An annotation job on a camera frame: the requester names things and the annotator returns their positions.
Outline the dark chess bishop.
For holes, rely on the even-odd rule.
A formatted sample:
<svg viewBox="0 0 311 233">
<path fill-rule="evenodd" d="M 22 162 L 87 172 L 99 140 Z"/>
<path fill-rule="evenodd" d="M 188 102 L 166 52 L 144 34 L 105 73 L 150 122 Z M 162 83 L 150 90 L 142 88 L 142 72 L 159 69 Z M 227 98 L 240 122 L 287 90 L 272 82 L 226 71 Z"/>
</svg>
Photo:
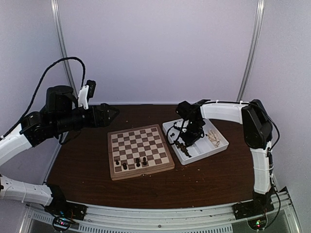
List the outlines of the dark chess bishop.
<svg viewBox="0 0 311 233">
<path fill-rule="evenodd" d="M 191 158 L 191 155 L 189 154 L 189 152 L 188 152 L 187 149 L 183 149 L 183 153 L 184 153 L 187 157 Z"/>
</svg>

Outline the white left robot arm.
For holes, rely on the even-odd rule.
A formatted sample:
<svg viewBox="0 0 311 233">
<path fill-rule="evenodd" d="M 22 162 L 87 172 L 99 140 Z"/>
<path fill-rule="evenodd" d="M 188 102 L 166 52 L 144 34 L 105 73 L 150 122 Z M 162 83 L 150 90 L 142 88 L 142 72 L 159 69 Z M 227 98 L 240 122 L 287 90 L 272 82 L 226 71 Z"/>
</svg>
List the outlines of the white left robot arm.
<svg viewBox="0 0 311 233">
<path fill-rule="evenodd" d="M 120 113 L 106 103 L 90 104 L 94 91 L 93 81 L 82 87 L 78 97 L 70 86 L 48 88 L 43 108 L 23 116 L 1 138 L 1 199 L 51 206 L 60 216 L 70 211 L 60 187 L 43 180 L 55 158 L 56 143 L 69 142 L 64 139 L 66 133 L 109 126 Z"/>
</svg>

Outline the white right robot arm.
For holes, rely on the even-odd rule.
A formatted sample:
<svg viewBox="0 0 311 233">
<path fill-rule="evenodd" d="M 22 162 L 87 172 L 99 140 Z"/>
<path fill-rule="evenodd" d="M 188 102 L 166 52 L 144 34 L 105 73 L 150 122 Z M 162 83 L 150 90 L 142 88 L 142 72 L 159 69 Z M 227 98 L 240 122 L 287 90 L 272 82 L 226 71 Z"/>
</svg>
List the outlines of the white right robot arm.
<svg viewBox="0 0 311 233">
<path fill-rule="evenodd" d="M 239 123 L 243 126 L 244 141 L 250 148 L 254 167 L 254 194 L 259 195 L 249 203 L 253 214 L 260 214 L 267 206 L 271 189 L 273 160 L 271 156 L 273 124 L 262 102 L 230 102 L 200 100 L 194 104 L 183 101 L 176 113 L 182 118 L 178 138 L 189 147 L 203 137 L 205 119 L 217 119 Z"/>
</svg>

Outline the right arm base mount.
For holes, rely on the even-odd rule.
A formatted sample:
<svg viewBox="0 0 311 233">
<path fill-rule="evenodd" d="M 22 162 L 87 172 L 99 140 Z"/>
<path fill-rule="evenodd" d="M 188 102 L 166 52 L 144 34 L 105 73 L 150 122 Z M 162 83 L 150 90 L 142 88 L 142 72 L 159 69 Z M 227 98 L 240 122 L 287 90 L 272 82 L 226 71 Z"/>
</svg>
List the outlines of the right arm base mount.
<svg viewBox="0 0 311 233">
<path fill-rule="evenodd" d="M 272 204 L 271 195 L 272 192 L 259 194 L 253 191 L 252 200 L 238 202 L 232 206 L 235 219 L 249 218 L 273 211 L 275 208 Z"/>
</svg>

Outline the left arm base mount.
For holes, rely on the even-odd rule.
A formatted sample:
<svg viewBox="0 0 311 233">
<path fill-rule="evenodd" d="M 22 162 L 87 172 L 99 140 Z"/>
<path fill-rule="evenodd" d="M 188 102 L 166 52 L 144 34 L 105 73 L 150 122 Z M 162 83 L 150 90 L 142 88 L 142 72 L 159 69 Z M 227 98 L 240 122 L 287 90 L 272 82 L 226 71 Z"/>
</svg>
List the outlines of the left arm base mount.
<svg viewBox="0 0 311 233">
<path fill-rule="evenodd" d="M 47 187 L 52 192 L 52 201 L 45 206 L 47 212 L 70 219 L 84 220 L 87 211 L 86 205 L 67 201 L 63 191 L 57 185 L 48 184 Z"/>
</svg>

